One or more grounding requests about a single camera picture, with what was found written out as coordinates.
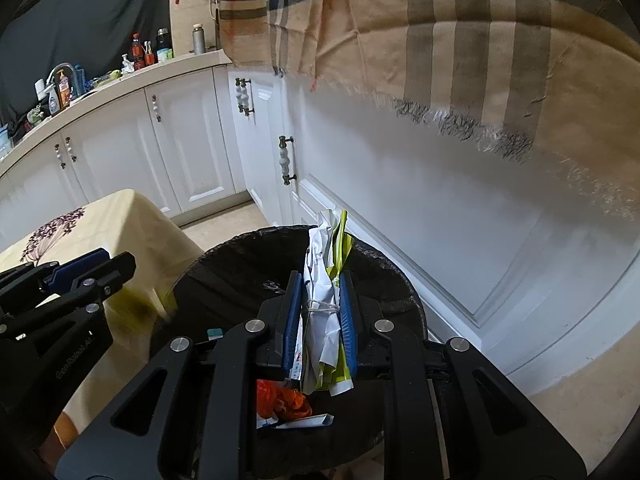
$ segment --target red bottle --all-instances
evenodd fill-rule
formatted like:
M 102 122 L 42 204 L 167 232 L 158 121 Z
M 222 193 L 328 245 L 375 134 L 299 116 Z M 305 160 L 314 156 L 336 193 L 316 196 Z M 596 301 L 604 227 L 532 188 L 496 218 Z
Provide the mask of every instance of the red bottle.
M 131 43 L 131 59 L 133 60 L 133 69 L 140 70 L 145 67 L 145 51 L 140 43 L 140 35 L 136 32 L 133 35 Z

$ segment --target fringe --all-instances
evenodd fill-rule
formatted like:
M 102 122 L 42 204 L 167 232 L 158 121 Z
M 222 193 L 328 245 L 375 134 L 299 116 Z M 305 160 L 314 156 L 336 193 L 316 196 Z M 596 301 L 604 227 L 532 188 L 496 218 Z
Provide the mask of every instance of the fringe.
M 236 68 L 245 70 L 269 71 L 271 69 L 273 74 L 279 78 L 283 78 L 286 75 L 304 76 L 312 81 L 310 91 L 315 91 L 318 82 L 322 81 L 331 88 L 343 91 L 350 96 L 364 97 L 373 100 L 378 107 L 384 106 L 395 110 L 399 117 L 408 117 L 415 124 L 435 123 L 442 136 L 473 142 L 480 152 L 496 153 L 519 164 L 529 160 L 530 156 L 535 152 L 543 153 L 534 146 L 534 136 L 531 134 L 513 132 L 496 126 L 487 126 L 476 118 L 455 110 L 434 110 L 411 100 L 397 99 L 388 94 L 363 90 L 353 84 L 342 81 L 329 80 L 324 77 L 313 79 L 305 74 L 290 73 L 278 66 L 269 67 L 264 64 L 234 65 Z M 557 169 L 548 170 L 548 172 L 558 182 L 565 183 L 577 194 L 587 197 L 593 205 L 604 213 L 622 216 L 631 220 L 640 218 L 640 203 L 636 190 L 627 190 L 619 183 L 604 182 L 595 178 L 590 174 L 588 168 L 559 153 L 544 152 L 544 155 L 555 159 Z
M 435 122 L 440 134 L 459 140 L 474 142 L 482 152 L 491 152 L 503 158 L 524 162 L 533 147 L 533 139 L 522 132 L 486 126 L 470 115 L 455 111 L 431 110 L 408 99 L 396 99 L 394 109 L 398 116 L 408 116 L 415 124 Z

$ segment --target trash can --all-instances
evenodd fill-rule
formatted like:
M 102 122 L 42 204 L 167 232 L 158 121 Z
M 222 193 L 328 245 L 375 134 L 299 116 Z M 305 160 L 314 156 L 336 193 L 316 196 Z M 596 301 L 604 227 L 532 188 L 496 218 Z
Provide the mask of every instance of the trash can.
M 254 318 L 263 301 L 284 294 L 292 270 L 303 271 L 309 226 L 269 227 L 237 236 L 203 254 L 175 283 L 177 309 L 159 320 L 152 335 L 154 355 L 172 338 L 207 340 L 209 328 L 223 331 Z M 382 314 L 427 338 L 418 294 L 384 254 L 353 237 L 344 270 L 358 295 L 373 298 Z M 335 397 L 309 396 L 314 413 L 331 413 L 327 428 L 257 430 L 254 469 L 258 478 L 276 478 L 328 469 L 354 460 L 384 436 L 382 381 L 355 382 Z

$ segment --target metal screw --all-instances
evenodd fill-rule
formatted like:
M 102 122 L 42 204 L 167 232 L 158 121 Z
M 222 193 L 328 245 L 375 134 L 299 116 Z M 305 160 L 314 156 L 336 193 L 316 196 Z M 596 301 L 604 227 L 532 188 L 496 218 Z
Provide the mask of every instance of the metal screw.
M 451 348 L 456 352 L 466 352 L 469 350 L 469 341 L 463 337 L 455 337 L 451 340 Z
M 264 321 L 261 319 L 250 319 L 244 324 L 248 332 L 260 332 L 264 328 Z
M 173 341 L 171 341 L 169 347 L 174 352 L 182 352 L 183 350 L 189 348 L 189 340 L 185 337 L 177 337 Z
M 393 321 L 388 319 L 379 319 L 373 326 L 378 332 L 391 332 L 394 329 Z

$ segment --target white paper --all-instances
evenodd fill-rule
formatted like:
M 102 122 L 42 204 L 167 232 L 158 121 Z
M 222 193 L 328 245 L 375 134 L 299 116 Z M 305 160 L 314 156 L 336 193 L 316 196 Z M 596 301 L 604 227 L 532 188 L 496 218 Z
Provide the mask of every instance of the white paper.
M 273 426 L 278 423 L 278 417 L 271 415 L 269 418 L 262 418 L 257 413 L 255 414 L 255 429 L 259 430 L 260 428 L 266 428 L 268 426 Z
M 331 396 L 336 396 L 343 394 L 344 392 L 351 390 L 353 388 L 353 380 L 347 379 L 345 381 L 340 381 L 339 383 L 332 384 L 329 387 L 329 393 Z
M 334 287 L 326 268 L 334 264 L 332 235 L 339 223 L 340 215 L 327 209 L 318 214 L 318 227 L 309 229 L 309 248 L 306 251 L 303 270 L 309 302 L 309 318 L 305 330 L 305 350 L 308 361 L 302 384 L 302 391 L 305 394 L 310 394 L 316 389 L 321 362 L 333 368 L 338 364 L 339 288 Z
M 298 336 L 296 337 L 296 353 L 293 356 L 293 366 L 289 372 L 289 379 L 299 381 L 302 378 L 302 316 L 298 316 Z
M 296 428 L 318 428 L 320 426 L 330 426 L 334 421 L 334 416 L 329 413 L 322 415 L 306 416 L 298 420 L 292 420 L 276 426 L 276 430 L 295 430 Z

